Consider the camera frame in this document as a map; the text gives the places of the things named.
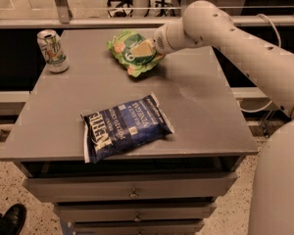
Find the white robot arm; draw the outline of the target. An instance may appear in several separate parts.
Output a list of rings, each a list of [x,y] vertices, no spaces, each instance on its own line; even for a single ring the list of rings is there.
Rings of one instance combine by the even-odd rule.
[[[204,0],[157,28],[153,46],[165,55],[185,48],[219,49],[291,118],[259,155],[248,235],[294,235],[294,54],[237,28],[230,15]]]

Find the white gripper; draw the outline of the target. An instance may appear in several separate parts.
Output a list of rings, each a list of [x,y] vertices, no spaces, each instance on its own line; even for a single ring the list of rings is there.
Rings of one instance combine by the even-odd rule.
[[[152,56],[156,53],[156,50],[167,55],[185,48],[198,46],[199,42],[186,34],[182,20],[177,20],[159,27],[154,32],[153,42],[150,39],[145,39],[132,47],[130,53],[134,58],[139,58]]]

